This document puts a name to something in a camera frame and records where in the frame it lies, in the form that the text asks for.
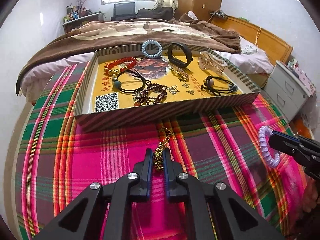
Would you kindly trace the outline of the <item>person's right hand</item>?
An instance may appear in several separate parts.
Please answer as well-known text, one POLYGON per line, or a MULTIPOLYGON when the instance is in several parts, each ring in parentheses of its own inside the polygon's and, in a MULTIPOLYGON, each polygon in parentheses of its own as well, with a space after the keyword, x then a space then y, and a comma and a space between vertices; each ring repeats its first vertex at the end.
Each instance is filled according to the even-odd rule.
POLYGON ((299 215, 302 227, 307 232, 319 228, 319 183, 309 178, 303 193, 301 212, 299 215))

